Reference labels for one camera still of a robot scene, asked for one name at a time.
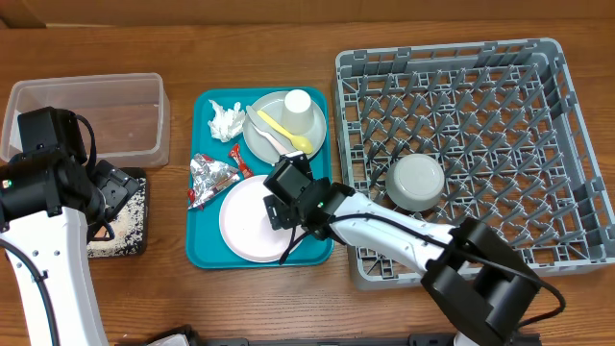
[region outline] yellow spoon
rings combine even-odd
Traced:
[[[276,120],[274,120],[271,116],[269,116],[269,114],[264,111],[257,111],[257,114],[274,130],[282,134],[282,136],[285,136],[286,138],[290,139],[290,143],[293,147],[295,147],[295,149],[301,150],[302,152],[306,153],[306,155],[309,155],[314,151],[314,147],[311,145],[309,139],[305,138],[304,136],[293,135],[285,128],[283,128],[280,124],[278,124]]]

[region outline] white plate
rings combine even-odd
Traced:
[[[220,233],[224,242],[239,257],[258,263],[279,260],[292,234],[292,230],[271,228],[262,201],[271,194],[262,184],[265,178],[267,176],[256,176],[235,185],[220,209]],[[298,227],[295,238],[303,232]]]
[[[252,105],[252,108],[255,111],[266,112],[274,120],[280,123],[282,119],[284,97],[287,93],[288,91],[276,91],[266,94],[259,98],[257,102]],[[311,141],[311,145],[314,147],[314,151],[307,155],[308,159],[311,159],[318,153],[325,142],[325,137],[327,136],[327,118],[325,118],[325,114],[313,100],[311,104],[314,110],[314,125],[312,125],[309,131],[301,134],[301,136],[309,139],[309,141]],[[269,130],[265,132],[274,133],[275,130],[269,128]],[[246,121],[243,123],[243,137],[246,140],[246,144],[248,144],[248,149],[250,149],[250,151],[257,158],[270,164],[276,164],[280,160],[280,154],[276,151],[276,149],[274,149],[267,139],[257,133],[254,129],[252,121],[250,121],[250,118],[246,118]],[[280,141],[280,143],[286,147],[289,152],[292,153],[296,151],[296,149],[294,149],[290,144],[290,140],[284,138]]]

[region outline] wooden tabletop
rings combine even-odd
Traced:
[[[347,49],[552,37],[565,52],[598,162],[615,200],[615,21],[457,21],[314,26],[213,26],[0,31],[0,106],[18,81],[157,72],[171,102],[169,164],[148,169],[148,248],[90,262],[110,341],[143,339],[182,324],[207,338],[253,340],[407,336],[452,332],[421,287],[359,292],[345,248],[322,265],[205,271],[185,255],[185,190],[192,107],[212,88],[310,86],[329,98],[335,56]],[[333,175],[340,180],[336,145]],[[14,274],[0,260],[0,344],[28,345]],[[615,344],[615,266],[549,278],[563,315],[528,328],[545,345]],[[552,309],[541,294],[531,314]]]

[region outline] teal tray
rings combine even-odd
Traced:
[[[201,95],[194,105],[194,120],[192,123],[192,149],[190,157],[194,154],[206,154],[209,157],[224,161],[233,166],[236,163],[229,158],[229,152],[236,143],[239,143],[241,157],[252,168],[255,175],[269,174],[273,166],[255,157],[246,145],[243,136],[222,143],[218,139],[211,138],[208,121],[213,119],[214,111],[209,100],[217,102],[225,109],[232,109],[235,102],[241,103],[245,110],[247,105],[254,104],[260,97],[275,91],[292,90],[297,87],[276,88],[240,88],[240,89],[214,89]],[[299,87],[305,90],[312,100],[323,110],[329,119],[327,99],[322,92],[313,87]],[[314,178],[331,177],[331,142],[329,136],[329,122],[325,143],[320,152],[311,160],[311,168]],[[187,212],[185,251],[188,259],[196,266],[204,269],[230,269],[230,268],[256,268],[279,266],[278,263],[254,263],[242,259],[225,244],[220,234],[218,215],[222,207],[222,201],[232,189],[214,197],[208,201],[204,210],[189,210]],[[315,265],[327,260],[333,251],[333,241],[327,239],[320,241],[312,236],[307,237],[301,245],[288,257],[284,266],[288,265]]]

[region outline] silver wrapper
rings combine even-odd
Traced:
[[[216,194],[239,181],[239,170],[222,161],[209,159],[201,154],[194,155],[190,161],[194,190],[194,203],[189,209],[204,205]]]

